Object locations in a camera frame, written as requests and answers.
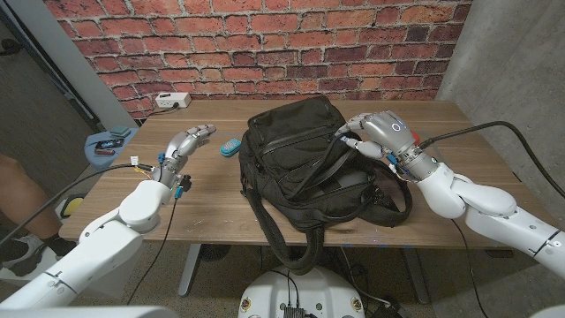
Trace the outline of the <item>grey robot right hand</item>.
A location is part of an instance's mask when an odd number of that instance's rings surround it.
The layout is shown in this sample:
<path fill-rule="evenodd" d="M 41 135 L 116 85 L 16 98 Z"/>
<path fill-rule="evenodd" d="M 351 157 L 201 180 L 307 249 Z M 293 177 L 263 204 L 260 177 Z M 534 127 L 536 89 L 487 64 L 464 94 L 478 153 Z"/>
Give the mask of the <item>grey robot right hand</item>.
<path fill-rule="evenodd" d="M 361 141 L 345 136 L 345 133 L 357 130 L 364 131 L 370 140 Z M 437 171 L 448 171 L 444 163 L 439 163 L 417 145 L 411 130 L 390 110 L 359 114 L 341 126 L 335 137 L 371 159 L 392 155 L 397 169 L 416 182 L 431 177 Z"/>

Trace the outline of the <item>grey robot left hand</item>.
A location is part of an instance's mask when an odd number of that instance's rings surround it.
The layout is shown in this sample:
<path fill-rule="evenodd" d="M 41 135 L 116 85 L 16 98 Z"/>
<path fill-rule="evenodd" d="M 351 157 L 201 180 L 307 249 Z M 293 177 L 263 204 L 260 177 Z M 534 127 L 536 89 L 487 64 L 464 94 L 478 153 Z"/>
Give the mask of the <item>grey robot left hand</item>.
<path fill-rule="evenodd" d="M 180 179 L 180 171 L 195 150 L 208 143 L 208 137 L 216 131 L 212 124 L 198 125 L 185 132 L 178 133 L 164 152 L 163 163 L 153 172 L 153 179 L 169 188 Z"/>

